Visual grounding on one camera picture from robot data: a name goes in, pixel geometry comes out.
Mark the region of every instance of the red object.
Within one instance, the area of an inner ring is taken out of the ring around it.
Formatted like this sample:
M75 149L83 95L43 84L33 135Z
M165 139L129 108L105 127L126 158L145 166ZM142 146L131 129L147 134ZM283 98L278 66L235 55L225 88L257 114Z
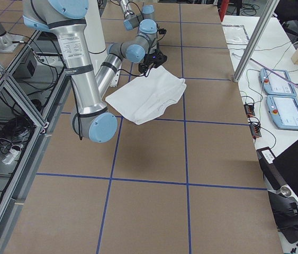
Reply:
M221 9L219 10L219 18L221 19L221 22L223 22L228 6L229 6L229 0L223 0L221 4Z

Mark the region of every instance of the cardboard floor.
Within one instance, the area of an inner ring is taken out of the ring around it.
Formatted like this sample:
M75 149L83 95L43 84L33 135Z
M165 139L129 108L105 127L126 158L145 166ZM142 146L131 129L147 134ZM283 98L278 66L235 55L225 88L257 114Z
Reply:
M154 6L185 94L143 125L109 107L119 129L104 144L73 133L70 95L5 254L282 253L216 7ZM137 33L111 3L102 23L107 44Z

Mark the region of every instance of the blue joint cap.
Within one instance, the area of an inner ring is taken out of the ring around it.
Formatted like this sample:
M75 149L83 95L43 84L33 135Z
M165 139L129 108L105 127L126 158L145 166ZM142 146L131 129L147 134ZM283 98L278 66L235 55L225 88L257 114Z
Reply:
M129 20L124 20L124 21L123 21L123 24L124 24L125 29L126 29L127 31L130 31L130 30L133 29L133 26L132 26L132 24L131 24L131 22L130 22Z
M118 122L116 117L109 113L97 116L90 125L89 138L97 143L108 142L115 135Z
M133 44L128 46L125 56L130 62L138 64L145 56L145 50L141 45Z
M69 19L82 19L89 9L88 0L48 0L51 6Z
M40 30L40 31L43 31L43 32L50 32L50 29L47 25L43 24L43 23L40 23L38 21L35 21L35 20L32 20L26 16L23 15L23 18L24 18L24 24L29 27L29 28L33 28L33 29L36 29L36 30Z
M157 33L157 24L150 19L143 20L139 24L139 31L147 34Z
M151 14L155 12L155 9L152 4L143 6L142 13L143 14Z
M114 45L115 45L115 43L113 43L113 44L111 44L110 46L108 46L108 48L107 48L107 50L106 50L106 53L107 53L107 54L110 54L110 50L111 50L112 46L114 46Z

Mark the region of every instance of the white cloth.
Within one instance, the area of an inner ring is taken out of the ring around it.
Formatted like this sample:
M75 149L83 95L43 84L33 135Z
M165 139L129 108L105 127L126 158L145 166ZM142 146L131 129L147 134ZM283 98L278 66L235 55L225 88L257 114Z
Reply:
M152 68L148 77L135 78L105 100L126 119L142 124L163 115L168 106L179 101L185 88L185 79L160 66Z

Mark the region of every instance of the robot warning label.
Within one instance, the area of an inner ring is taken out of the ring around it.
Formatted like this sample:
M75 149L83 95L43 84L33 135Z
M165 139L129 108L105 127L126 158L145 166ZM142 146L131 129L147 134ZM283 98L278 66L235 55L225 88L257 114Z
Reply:
M68 37L65 39L58 40L60 49L62 50L62 54L64 59L74 59L82 57L83 47L82 42L79 37Z

